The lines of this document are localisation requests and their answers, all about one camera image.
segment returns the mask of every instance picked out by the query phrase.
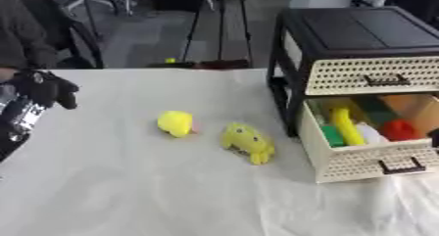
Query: storage drawer unit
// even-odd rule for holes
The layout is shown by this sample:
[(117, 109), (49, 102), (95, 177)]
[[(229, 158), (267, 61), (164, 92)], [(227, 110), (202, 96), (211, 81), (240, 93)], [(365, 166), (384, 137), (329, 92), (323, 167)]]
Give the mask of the storage drawer unit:
[(330, 148), (306, 103), (309, 98), (439, 91), (439, 32), (399, 8), (281, 12), (268, 86), (287, 134), (300, 136), (317, 182), (434, 171), (439, 166), (433, 149), (438, 145), (431, 138)]

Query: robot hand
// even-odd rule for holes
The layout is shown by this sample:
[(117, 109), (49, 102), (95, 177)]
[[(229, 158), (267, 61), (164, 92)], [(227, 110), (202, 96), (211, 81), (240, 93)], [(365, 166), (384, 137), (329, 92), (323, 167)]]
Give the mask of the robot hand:
[(55, 103), (76, 108), (77, 85), (52, 72), (20, 71), (0, 84), (0, 162), (29, 137), (35, 124)]
[(78, 86), (52, 72), (18, 72), (4, 84), (13, 85), (20, 95), (46, 109), (52, 108), (56, 102), (68, 110), (76, 108), (74, 93), (79, 90)]

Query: yellow-green frog toy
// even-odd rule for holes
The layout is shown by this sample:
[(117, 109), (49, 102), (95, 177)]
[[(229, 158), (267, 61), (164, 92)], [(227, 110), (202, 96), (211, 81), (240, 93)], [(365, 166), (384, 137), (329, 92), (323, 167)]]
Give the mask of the yellow-green frog toy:
[(266, 164), (274, 155), (271, 139), (244, 123), (230, 123), (222, 134), (221, 145), (249, 157), (253, 165)]
[(176, 138), (185, 137), (191, 132), (196, 133), (192, 115), (185, 112), (164, 112), (157, 119), (157, 125), (164, 132), (167, 132)]

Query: red toy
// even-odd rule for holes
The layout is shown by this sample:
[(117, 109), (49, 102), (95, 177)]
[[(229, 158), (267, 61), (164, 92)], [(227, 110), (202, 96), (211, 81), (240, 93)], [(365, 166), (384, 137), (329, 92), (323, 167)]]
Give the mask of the red toy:
[(379, 129), (381, 135), (390, 141), (404, 141), (419, 139), (417, 130), (404, 119), (394, 119), (385, 122)]

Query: tripod leg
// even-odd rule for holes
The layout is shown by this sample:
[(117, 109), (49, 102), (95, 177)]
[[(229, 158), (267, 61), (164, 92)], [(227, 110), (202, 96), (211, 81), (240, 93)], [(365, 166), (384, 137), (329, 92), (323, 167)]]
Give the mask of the tripod leg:
[(88, 19), (90, 20), (91, 31), (93, 32), (96, 40), (101, 41), (102, 35), (98, 32), (98, 28), (96, 27), (96, 22), (94, 21), (93, 14), (91, 13), (90, 4), (88, 0), (84, 0), (84, 6)]
[(224, 15), (225, 15), (225, 0), (219, 0), (219, 49), (218, 60), (222, 60), (222, 46), (224, 41)]
[(247, 42), (247, 50), (249, 53), (249, 61), (250, 61), (250, 67), (253, 66), (253, 51), (252, 51), (252, 35), (249, 31), (249, 23), (247, 19), (247, 9), (245, 7), (245, 0), (239, 0), (241, 4), (241, 14), (242, 14), (242, 22), (244, 23), (244, 34)]
[(198, 20), (200, 19), (200, 12), (203, 7), (203, 0), (198, 1), (198, 9), (195, 13), (194, 21), (192, 22), (192, 26), (190, 27), (189, 34), (187, 35), (186, 47), (184, 48), (184, 54), (182, 58), (182, 62), (186, 62), (187, 54), (189, 52), (190, 45), (192, 44), (192, 40), (194, 37), (195, 29), (197, 28)]

